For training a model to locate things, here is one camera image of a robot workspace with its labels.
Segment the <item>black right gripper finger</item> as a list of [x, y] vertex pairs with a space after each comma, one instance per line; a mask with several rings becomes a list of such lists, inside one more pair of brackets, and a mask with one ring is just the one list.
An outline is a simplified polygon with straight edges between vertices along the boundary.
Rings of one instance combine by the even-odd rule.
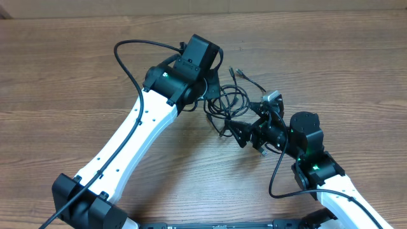
[[249, 108], [258, 116], [268, 116], [269, 108], [264, 102], [250, 102]]
[[251, 140], [252, 125], [250, 123], [225, 120], [224, 124], [241, 148], [244, 148]]

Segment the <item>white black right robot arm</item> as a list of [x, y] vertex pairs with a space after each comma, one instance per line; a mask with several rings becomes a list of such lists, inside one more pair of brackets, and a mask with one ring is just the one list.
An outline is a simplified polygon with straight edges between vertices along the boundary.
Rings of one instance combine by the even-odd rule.
[[390, 225], [362, 197], [345, 170], [324, 149], [324, 134], [315, 113], [299, 112], [286, 125], [281, 99], [251, 103], [259, 116], [253, 123], [225, 120], [225, 127], [240, 147], [252, 142], [260, 149], [271, 144], [282, 156], [295, 162], [291, 169], [300, 190], [276, 195], [286, 198], [310, 194], [323, 205], [301, 219], [275, 220], [273, 228], [390, 228]]

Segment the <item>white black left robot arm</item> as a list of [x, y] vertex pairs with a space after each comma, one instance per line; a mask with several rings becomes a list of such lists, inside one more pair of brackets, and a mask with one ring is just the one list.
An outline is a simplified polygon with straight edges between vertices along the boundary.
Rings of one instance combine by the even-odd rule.
[[133, 171], [155, 139], [185, 106], [220, 94], [218, 66], [223, 50], [194, 34], [176, 54], [151, 67], [128, 116], [99, 153], [74, 177], [60, 174], [52, 185], [56, 212], [73, 228], [140, 228], [117, 207]]

